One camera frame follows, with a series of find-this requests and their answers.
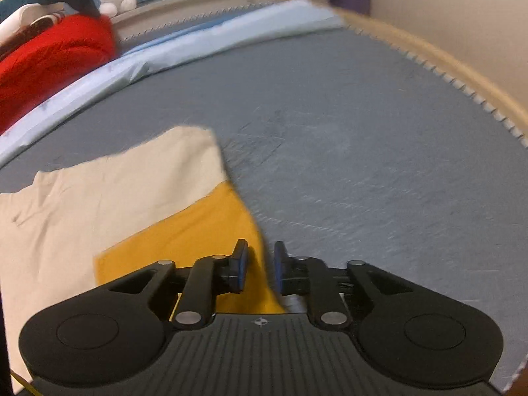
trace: beige cloth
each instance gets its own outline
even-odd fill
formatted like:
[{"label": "beige cloth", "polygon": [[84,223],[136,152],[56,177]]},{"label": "beige cloth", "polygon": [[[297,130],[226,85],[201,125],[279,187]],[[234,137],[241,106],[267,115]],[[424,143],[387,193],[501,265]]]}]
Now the beige cloth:
[{"label": "beige cloth", "polygon": [[226,180],[212,132],[177,127],[124,153],[0,194],[0,284],[11,368],[29,379],[18,335],[36,312],[95,286],[93,258]]}]

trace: crosshair marking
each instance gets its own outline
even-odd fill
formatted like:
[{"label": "crosshair marking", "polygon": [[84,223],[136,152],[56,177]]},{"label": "crosshair marking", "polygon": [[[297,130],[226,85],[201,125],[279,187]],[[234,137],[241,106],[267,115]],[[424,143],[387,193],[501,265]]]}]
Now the crosshair marking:
[{"label": "crosshair marking", "polygon": [[265,326],[268,324],[268,321],[264,317],[259,317],[257,320],[255,320],[253,323],[255,323],[257,326]]}]

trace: serrated edge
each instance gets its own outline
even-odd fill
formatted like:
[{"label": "serrated edge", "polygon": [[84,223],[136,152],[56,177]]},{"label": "serrated edge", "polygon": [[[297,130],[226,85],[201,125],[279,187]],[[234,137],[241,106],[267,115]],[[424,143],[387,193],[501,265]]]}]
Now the serrated edge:
[{"label": "serrated edge", "polygon": [[[357,28],[355,31],[363,31],[361,28]],[[371,38],[375,40],[381,40],[379,37],[370,35]],[[528,138],[524,136],[523,132],[517,128],[514,124],[514,122],[503,115],[503,113],[497,109],[492,103],[488,102],[485,97],[480,95],[475,89],[471,88],[470,86],[466,85],[462,80],[455,78],[454,76],[451,76],[449,73],[445,72],[442,68],[436,67],[433,63],[427,61],[427,59],[415,52],[409,51],[404,49],[403,47],[391,43],[389,41],[384,41],[387,46],[390,47],[391,50],[397,51],[400,55],[404,56],[406,59],[414,61],[416,64],[421,65],[423,68],[425,68],[427,71],[430,71],[434,73],[437,77],[440,77],[443,81],[453,86],[455,89],[458,89],[460,92],[462,92],[465,96],[469,97],[475,104],[480,105],[481,108],[486,112],[493,116],[493,118],[500,122],[501,125],[507,129],[510,134],[516,138],[519,143],[524,148],[528,149]]]},{"label": "serrated edge", "polygon": [[152,31],[157,31],[159,29],[172,27],[172,26],[175,26],[175,25],[179,25],[181,23],[196,21],[196,20],[203,19],[203,18],[210,18],[212,16],[222,15],[222,14],[229,13],[229,12],[232,12],[232,11],[237,11],[237,10],[248,10],[248,9],[263,8],[263,7],[266,7],[266,6],[271,6],[273,4],[275,4],[275,3],[273,3],[273,2],[250,3],[250,4],[246,4],[246,5],[240,5],[240,6],[225,7],[225,8],[222,8],[222,9],[218,9],[216,11],[210,11],[210,12],[207,12],[207,13],[201,13],[199,15],[189,16],[188,18],[177,19],[176,21],[167,22],[167,23],[164,23],[163,25],[156,25],[155,27],[146,29],[144,31],[140,31],[139,33],[135,33],[135,34],[132,34],[130,36],[123,37],[123,38],[121,38],[119,40],[119,43],[125,43],[127,41],[130,41],[131,39],[134,39],[134,38],[137,38],[139,36],[142,36],[143,34],[148,34],[148,33],[151,33]]}]

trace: gray table surface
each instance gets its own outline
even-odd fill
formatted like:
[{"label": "gray table surface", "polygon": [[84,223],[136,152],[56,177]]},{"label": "gray table surface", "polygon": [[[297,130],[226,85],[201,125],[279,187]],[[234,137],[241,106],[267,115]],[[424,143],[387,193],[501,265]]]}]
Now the gray table surface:
[{"label": "gray table surface", "polygon": [[1,169],[0,191],[178,124],[214,130],[270,245],[364,259],[488,313],[505,338],[493,382],[509,381],[528,351],[528,160],[479,105],[352,31],[281,39],[93,105]]}]

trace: red plush toy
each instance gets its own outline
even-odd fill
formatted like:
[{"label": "red plush toy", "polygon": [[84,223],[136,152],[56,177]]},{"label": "red plush toy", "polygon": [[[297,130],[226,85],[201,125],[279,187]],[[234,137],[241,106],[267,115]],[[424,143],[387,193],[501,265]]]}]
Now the red plush toy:
[{"label": "red plush toy", "polygon": [[115,55],[106,16],[67,16],[18,48],[0,62],[0,133]]}]

